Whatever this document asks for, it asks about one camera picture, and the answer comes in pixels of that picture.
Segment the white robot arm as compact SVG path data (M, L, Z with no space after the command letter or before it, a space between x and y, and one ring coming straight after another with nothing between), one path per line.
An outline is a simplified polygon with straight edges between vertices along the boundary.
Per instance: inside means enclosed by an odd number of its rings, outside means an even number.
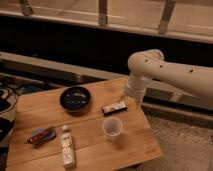
M213 68L166 62L158 49L133 53L123 93L141 103L149 82L158 79L195 95L213 109Z

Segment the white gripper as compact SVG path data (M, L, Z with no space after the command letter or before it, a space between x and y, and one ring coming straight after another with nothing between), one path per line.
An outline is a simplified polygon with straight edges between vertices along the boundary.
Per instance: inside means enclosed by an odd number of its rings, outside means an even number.
M144 98L144 90L132 87L129 83L124 86L123 94L125 96L134 98L137 104L141 104Z

